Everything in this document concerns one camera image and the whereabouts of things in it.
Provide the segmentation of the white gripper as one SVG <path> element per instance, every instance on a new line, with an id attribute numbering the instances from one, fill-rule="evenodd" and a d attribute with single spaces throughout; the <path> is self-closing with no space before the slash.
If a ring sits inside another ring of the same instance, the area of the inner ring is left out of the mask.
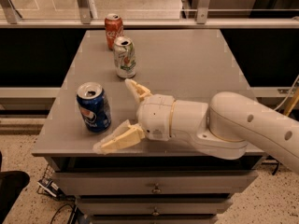
<path id="1" fill-rule="evenodd" d="M 152 95 L 147 87 L 130 78 L 125 79 L 125 85 L 135 101 L 140 104 L 136 113 L 139 124 L 124 121 L 110 135 L 93 145 L 96 154 L 115 153 L 135 146 L 145 135 L 149 140 L 170 139 L 170 117 L 175 98 L 169 95 Z"/>

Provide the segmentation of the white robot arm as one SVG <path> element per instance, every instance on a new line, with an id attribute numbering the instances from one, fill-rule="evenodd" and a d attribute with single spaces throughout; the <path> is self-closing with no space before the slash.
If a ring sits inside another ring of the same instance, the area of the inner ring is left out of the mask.
<path id="1" fill-rule="evenodd" d="M 138 103 L 137 123 L 126 120 L 93 145 L 98 154 L 135 146 L 142 139 L 181 140 L 209 156 L 235 160 L 253 144 L 299 174 L 299 123 L 248 97 L 223 91 L 207 103 L 153 94 L 127 78 Z"/>

